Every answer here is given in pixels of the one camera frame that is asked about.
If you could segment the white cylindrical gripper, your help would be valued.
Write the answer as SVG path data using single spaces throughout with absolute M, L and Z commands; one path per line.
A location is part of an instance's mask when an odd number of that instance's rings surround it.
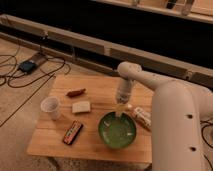
M 126 110 L 126 103 L 129 102 L 131 92 L 134 86 L 132 80 L 121 78 L 116 91 L 116 102 L 118 103 L 115 108 L 115 116 L 120 117 Z

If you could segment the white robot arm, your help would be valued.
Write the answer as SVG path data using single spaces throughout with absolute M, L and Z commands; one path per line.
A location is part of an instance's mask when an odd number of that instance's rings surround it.
M 152 171 L 205 171 L 200 120 L 213 114 L 213 91 L 174 77 L 144 71 L 136 63 L 117 67 L 116 101 L 127 103 L 133 83 L 154 91 L 151 101 Z

